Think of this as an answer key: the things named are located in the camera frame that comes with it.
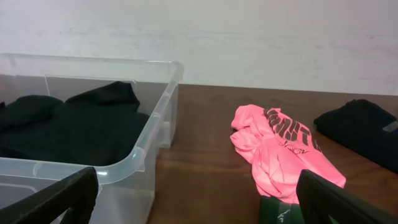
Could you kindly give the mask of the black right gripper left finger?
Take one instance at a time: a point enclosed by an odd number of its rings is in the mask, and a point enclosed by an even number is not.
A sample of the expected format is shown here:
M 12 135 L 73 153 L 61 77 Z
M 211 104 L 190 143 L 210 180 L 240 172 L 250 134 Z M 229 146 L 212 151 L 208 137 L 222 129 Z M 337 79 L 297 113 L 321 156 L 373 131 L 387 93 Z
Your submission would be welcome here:
M 88 224 L 96 204 L 98 178 L 86 167 L 1 209 L 1 224 L 52 223 L 64 213 L 61 224 Z

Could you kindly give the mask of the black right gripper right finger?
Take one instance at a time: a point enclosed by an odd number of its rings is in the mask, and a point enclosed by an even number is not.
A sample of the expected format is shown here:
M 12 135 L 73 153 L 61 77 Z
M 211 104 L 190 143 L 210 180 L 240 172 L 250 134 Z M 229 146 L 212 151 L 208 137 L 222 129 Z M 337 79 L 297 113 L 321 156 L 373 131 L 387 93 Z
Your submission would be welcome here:
M 378 209 L 310 170 L 302 170 L 296 194 L 305 223 L 397 224 Z

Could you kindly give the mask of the black garment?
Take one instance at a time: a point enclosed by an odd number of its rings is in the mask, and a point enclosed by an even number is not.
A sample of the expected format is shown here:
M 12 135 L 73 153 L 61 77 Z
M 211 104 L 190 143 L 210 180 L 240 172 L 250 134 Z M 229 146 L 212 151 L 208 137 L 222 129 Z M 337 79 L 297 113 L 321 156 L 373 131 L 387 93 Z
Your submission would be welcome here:
M 28 95 L 1 103 L 1 157 L 90 166 L 115 164 L 132 151 L 149 115 L 125 82 L 66 101 Z

